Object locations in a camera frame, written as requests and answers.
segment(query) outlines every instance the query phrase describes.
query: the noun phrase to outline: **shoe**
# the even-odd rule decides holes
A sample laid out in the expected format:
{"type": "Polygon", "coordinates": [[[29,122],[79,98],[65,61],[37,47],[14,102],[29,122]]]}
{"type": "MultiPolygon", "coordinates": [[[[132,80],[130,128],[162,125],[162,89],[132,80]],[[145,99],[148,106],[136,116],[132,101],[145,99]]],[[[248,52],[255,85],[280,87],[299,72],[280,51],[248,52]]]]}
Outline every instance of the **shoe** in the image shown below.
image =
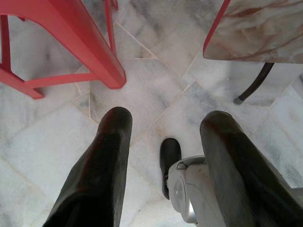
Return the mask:
{"type": "Polygon", "coordinates": [[[181,160],[181,148],[177,140],[173,138],[165,139],[160,147],[160,168],[162,171],[162,192],[166,199],[169,200],[169,189],[167,180],[169,168],[181,160]]]}

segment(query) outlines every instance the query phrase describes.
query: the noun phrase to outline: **black shoe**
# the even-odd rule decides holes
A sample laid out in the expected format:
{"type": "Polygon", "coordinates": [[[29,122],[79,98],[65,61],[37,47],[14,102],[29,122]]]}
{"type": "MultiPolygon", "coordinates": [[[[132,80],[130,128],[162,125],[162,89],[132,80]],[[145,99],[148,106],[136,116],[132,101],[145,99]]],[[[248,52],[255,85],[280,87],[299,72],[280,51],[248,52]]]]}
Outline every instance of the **black shoe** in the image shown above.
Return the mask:
{"type": "Polygon", "coordinates": [[[181,148],[173,138],[165,139],[160,148],[160,168],[162,171],[162,191],[166,199],[169,200],[169,189],[167,187],[167,179],[169,168],[176,162],[181,160],[181,148]]]}

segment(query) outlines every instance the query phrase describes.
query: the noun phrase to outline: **black boot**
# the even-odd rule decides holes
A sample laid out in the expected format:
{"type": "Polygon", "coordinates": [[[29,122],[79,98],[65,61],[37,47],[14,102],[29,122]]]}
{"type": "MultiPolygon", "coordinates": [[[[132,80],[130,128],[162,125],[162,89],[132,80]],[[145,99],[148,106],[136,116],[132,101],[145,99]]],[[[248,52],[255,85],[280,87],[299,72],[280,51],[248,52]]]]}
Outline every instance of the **black boot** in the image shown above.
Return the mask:
{"type": "Polygon", "coordinates": [[[162,171],[162,191],[166,199],[169,200],[169,189],[167,187],[167,179],[169,168],[176,162],[181,160],[181,148],[173,138],[165,139],[160,148],[160,168],[162,171]]]}

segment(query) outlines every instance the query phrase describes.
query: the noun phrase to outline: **foot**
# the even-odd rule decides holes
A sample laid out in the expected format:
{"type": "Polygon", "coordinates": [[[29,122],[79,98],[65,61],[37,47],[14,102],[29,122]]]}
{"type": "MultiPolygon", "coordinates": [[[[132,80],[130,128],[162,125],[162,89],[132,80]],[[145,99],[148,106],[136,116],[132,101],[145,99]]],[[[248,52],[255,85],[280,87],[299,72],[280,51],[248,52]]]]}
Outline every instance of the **foot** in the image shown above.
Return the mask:
{"type": "Polygon", "coordinates": [[[169,189],[167,187],[167,179],[169,168],[176,162],[181,160],[181,148],[173,138],[165,139],[160,148],[160,168],[162,171],[162,191],[166,199],[169,200],[169,189]]]}

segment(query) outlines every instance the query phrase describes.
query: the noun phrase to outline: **silver metal part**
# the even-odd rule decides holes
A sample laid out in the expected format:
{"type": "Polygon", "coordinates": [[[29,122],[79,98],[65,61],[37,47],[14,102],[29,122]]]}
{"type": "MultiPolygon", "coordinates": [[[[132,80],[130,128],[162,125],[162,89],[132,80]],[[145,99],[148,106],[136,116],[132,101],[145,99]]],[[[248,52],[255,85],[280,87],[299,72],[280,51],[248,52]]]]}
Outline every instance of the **silver metal part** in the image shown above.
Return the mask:
{"type": "Polygon", "coordinates": [[[185,158],[169,168],[169,198],[174,209],[187,223],[197,223],[197,218],[186,189],[186,170],[190,165],[206,164],[204,156],[185,158]]]}

